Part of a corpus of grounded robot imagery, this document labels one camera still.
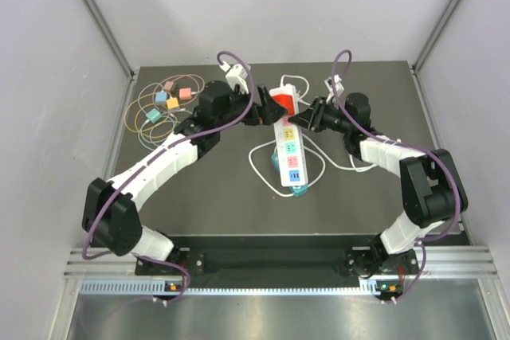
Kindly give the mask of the blue USB charger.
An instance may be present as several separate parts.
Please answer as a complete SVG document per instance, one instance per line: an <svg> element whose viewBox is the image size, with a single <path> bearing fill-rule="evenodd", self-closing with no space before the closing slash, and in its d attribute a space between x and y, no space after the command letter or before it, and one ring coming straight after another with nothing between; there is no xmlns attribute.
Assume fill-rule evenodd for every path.
<svg viewBox="0 0 510 340"><path fill-rule="evenodd" d="M156 105L165 105L168 100L168 94L166 92L156 92L154 97L154 103Z"/></svg>

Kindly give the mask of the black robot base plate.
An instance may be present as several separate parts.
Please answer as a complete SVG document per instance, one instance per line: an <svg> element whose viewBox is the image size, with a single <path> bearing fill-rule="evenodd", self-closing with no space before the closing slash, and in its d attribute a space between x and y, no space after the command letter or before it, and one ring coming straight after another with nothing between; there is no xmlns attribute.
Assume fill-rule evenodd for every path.
<svg viewBox="0 0 510 340"><path fill-rule="evenodd" d="M414 251L386 256L373 235L176 236L171 259L195 287L340 287L360 276L411 276Z"/></svg>

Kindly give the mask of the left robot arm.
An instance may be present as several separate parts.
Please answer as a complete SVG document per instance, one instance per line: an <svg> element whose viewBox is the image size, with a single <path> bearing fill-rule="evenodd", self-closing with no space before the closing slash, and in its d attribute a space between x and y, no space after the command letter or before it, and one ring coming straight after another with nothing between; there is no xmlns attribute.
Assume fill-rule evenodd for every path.
<svg viewBox="0 0 510 340"><path fill-rule="evenodd" d="M123 173L92 181L82 220L84 245L96 242L116 256L151 258L161 272L175 272L181 262L179 248L167 235L142 225L139 211L161 186L217 145L221 131L238 123L270 126L286 114L266 87L257 87L257 92L259 103L238 85L207 83L192 114L159 147Z"/></svg>

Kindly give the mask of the red cube socket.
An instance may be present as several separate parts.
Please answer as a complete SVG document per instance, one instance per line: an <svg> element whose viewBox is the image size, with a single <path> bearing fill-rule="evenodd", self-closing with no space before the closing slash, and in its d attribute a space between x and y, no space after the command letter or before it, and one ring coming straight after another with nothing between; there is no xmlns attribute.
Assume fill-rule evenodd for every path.
<svg viewBox="0 0 510 340"><path fill-rule="evenodd" d="M296 104L292 94L279 93L272 95L272 98L287 110L287 115L292 116L296 114Z"/></svg>

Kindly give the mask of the green USB charger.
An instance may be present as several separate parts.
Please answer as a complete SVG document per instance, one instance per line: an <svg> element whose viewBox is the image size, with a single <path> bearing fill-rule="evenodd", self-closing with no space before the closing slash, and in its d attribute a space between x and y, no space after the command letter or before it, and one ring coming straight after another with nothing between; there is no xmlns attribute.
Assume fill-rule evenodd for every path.
<svg viewBox="0 0 510 340"><path fill-rule="evenodd" d="M156 124L163 117L160 110L153 108L149 112L146 113L146 122L150 122L152 124Z"/></svg>

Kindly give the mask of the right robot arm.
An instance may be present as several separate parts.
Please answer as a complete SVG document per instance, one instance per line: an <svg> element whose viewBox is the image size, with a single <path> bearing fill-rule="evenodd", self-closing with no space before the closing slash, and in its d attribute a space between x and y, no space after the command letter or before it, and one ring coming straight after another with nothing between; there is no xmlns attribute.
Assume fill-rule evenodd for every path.
<svg viewBox="0 0 510 340"><path fill-rule="evenodd" d="M363 93L349 94L342 107L317 97L290 120L308 131L339 132L348 154L399 178L403 211L371 242L373 269L392 272L416 240L467 210L469 200L452 155L444 149L410 148L377 132L371 124L369 99Z"/></svg>

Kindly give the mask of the yellow USB charger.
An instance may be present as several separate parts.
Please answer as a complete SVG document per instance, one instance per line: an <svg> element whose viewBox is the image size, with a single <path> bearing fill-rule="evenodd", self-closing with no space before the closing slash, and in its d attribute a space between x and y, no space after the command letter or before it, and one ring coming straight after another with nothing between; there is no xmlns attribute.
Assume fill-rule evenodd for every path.
<svg viewBox="0 0 510 340"><path fill-rule="evenodd" d="M168 111L177 110L180 108L179 99L176 97L170 97L166 100L166 107Z"/></svg>

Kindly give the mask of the teal power strip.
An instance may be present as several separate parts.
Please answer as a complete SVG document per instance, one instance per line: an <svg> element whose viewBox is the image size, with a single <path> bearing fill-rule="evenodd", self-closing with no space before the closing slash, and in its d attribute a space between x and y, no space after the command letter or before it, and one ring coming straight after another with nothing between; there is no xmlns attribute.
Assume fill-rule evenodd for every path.
<svg viewBox="0 0 510 340"><path fill-rule="evenodd" d="M277 150L273 151L273 154L271 156L271 161L272 161L273 167L275 168L276 172L279 174L280 173L280 167L279 167ZM294 197L299 197L299 196L302 196L302 195L304 195L305 193L308 192L308 185L290 186L289 189L291 190L292 195Z"/></svg>

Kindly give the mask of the white power strip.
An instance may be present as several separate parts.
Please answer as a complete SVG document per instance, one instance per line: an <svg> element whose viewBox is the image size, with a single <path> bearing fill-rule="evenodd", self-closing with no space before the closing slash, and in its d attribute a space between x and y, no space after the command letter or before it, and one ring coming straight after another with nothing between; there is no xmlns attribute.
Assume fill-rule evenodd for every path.
<svg viewBox="0 0 510 340"><path fill-rule="evenodd" d="M279 93L292 94L299 112L296 87L291 84L281 85L269 91L270 96ZM308 172L304 153L304 143L300 127L288 121L285 115L273 124L276 149L280 167L280 182L283 187L303 186L308 184Z"/></svg>

